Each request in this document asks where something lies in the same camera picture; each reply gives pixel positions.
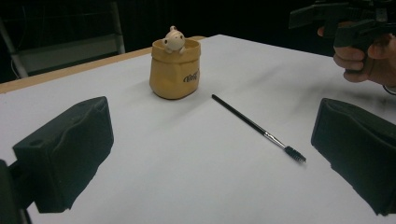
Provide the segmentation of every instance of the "mascara wand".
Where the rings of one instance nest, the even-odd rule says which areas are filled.
[[[264,137],[268,138],[271,142],[275,143],[277,146],[282,147],[285,152],[291,156],[293,159],[295,159],[298,162],[306,162],[306,158],[297,150],[295,150],[292,147],[285,146],[283,143],[281,143],[279,140],[277,140],[273,135],[265,131],[262,127],[260,127],[258,124],[253,122],[251,119],[248,119],[246,116],[241,114],[239,111],[234,109],[232,106],[228,105],[224,101],[222,101],[217,95],[212,94],[212,98],[217,101],[219,104],[223,105],[226,107],[229,111],[233,112],[238,118],[240,118],[242,121],[247,123],[250,127],[255,129],[257,132],[260,134],[264,135]]]

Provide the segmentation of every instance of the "black brush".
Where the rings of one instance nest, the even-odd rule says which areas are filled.
[[[279,140],[277,140],[273,135],[271,135],[270,133],[265,131],[262,127],[260,127],[258,124],[253,122],[251,119],[248,119],[246,116],[241,114],[239,111],[234,109],[232,106],[230,106],[227,103],[225,103],[224,101],[222,101],[217,95],[212,94],[212,98],[215,101],[217,101],[219,104],[226,107],[229,111],[233,112],[233,114],[235,114],[238,118],[240,118],[245,123],[247,123],[250,127],[255,129],[257,132],[264,135],[264,137],[268,138],[271,142],[275,143],[279,147],[282,147],[285,150],[285,152],[289,156],[291,156],[293,159],[295,159],[298,162],[306,162],[306,158],[300,152],[298,152],[296,149],[294,149],[292,147],[285,146],[283,143],[281,143]]]

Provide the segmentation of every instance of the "hand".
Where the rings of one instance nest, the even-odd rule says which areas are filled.
[[[323,27],[318,29],[318,35],[323,36]],[[334,48],[335,63],[347,70],[359,72],[344,73],[344,78],[350,82],[370,80],[388,87],[396,87],[396,37],[382,35],[365,52],[352,47]]]

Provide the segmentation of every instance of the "white table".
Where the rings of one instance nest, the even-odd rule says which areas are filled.
[[[0,158],[71,105],[109,102],[111,154],[61,214],[34,223],[396,223],[372,208],[310,144],[322,98],[396,123],[396,97],[349,83],[332,58],[225,35],[200,40],[198,90],[177,101],[149,87],[149,54],[0,94]],[[216,94],[286,145],[283,150],[211,99]]]

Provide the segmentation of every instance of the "yellow pot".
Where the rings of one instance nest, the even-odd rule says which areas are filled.
[[[198,88],[201,45],[198,41],[186,39],[184,50],[168,53],[161,40],[152,43],[151,72],[149,85],[160,97],[176,100]]]

